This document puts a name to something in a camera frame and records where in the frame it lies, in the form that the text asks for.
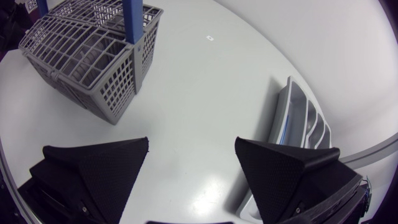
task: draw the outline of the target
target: white wall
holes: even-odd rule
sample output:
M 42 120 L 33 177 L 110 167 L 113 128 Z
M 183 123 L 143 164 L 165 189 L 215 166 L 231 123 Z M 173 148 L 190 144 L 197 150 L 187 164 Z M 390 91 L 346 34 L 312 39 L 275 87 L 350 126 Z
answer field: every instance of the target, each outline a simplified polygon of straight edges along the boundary
M 341 156 L 398 133 L 398 47 L 379 1 L 216 2 L 257 29 L 302 74 Z

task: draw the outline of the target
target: blue handle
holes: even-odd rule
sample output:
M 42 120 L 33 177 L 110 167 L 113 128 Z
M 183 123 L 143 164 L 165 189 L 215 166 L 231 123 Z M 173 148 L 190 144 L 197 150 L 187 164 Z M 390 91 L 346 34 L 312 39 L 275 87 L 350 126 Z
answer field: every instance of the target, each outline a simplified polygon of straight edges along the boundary
M 136 44 L 144 35 L 142 7 L 142 0 L 123 0 L 126 41 L 131 44 Z
M 47 6 L 47 0 L 36 0 L 37 8 L 39 9 L 40 17 L 45 16 L 49 13 L 49 7 Z

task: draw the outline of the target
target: black object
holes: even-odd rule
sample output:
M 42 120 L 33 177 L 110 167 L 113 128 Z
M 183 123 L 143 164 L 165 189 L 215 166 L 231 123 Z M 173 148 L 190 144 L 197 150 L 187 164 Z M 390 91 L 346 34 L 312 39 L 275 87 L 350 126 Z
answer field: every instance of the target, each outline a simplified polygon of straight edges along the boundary
M 45 146 L 18 191 L 44 223 L 119 223 L 147 152 L 147 138 Z
M 25 5 L 14 0 L 0 1 L 0 51 L 14 50 L 33 26 Z
M 338 161 L 337 148 L 237 138 L 235 150 L 264 224 L 344 223 L 363 200 L 362 177 Z
M 26 224 L 0 172 L 0 223 Z

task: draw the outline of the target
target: gray plastic cutlery basket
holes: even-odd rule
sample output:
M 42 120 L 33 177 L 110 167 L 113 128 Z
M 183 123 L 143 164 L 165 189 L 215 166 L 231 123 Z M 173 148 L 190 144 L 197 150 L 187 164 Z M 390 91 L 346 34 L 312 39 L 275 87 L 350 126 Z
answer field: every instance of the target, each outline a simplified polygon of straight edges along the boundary
M 49 85 L 116 124 L 152 63 L 162 13 L 144 5 L 144 35 L 132 45 L 121 0 L 64 1 L 34 24 L 19 48 Z

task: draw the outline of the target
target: dish rack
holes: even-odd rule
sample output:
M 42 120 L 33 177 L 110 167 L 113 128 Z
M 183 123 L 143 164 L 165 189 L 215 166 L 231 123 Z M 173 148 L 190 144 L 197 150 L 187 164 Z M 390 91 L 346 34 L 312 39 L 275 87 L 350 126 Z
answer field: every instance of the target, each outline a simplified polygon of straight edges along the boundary
M 331 148 L 330 127 L 321 112 L 300 88 L 288 77 L 287 85 L 279 92 L 278 104 L 269 142 L 308 149 Z M 248 190 L 237 216 L 261 224 L 261 216 L 253 194 Z
M 130 44 L 122 0 L 66 0 L 34 24 L 19 48 L 49 85 L 116 124 L 152 63 L 162 13 L 143 5 L 144 35 Z

